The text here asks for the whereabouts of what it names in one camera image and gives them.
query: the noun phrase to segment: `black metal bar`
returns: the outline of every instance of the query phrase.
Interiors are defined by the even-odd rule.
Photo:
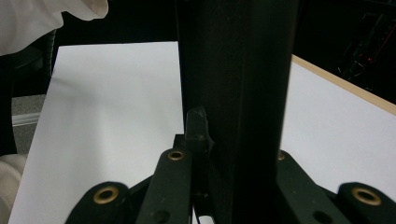
[[[197,217],[211,216],[212,198],[208,193],[208,160],[213,142],[209,136],[206,112],[203,107],[189,110],[187,114],[186,149],[192,154],[192,206]]]
[[[219,224],[274,215],[256,203],[273,202],[297,9],[297,0],[177,0],[184,115],[207,113]]]
[[[140,212],[140,207],[142,206],[149,189],[151,178],[152,175],[128,189],[124,207],[125,216],[127,216],[127,218],[125,218],[127,220],[125,223],[134,224],[136,222],[137,216]]]
[[[168,149],[160,157],[136,224],[191,223],[189,151]]]
[[[276,178],[280,223],[350,223],[290,154],[280,155]]]
[[[128,188],[119,182],[98,184],[82,196],[65,223],[126,223],[124,202],[127,193]]]
[[[335,203],[353,223],[388,224],[396,220],[396,202],[381,190],[362,183],[342,184]]]

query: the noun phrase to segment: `white glove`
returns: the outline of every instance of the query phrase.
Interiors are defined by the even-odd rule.
[[[26,158],[27,155],[21,154],[0,157],[0,224],[8,223]]]
[[[18,52],[64,25],[62,12],[84,21],[102,19],[107,0],[0,0],[0,56]]]

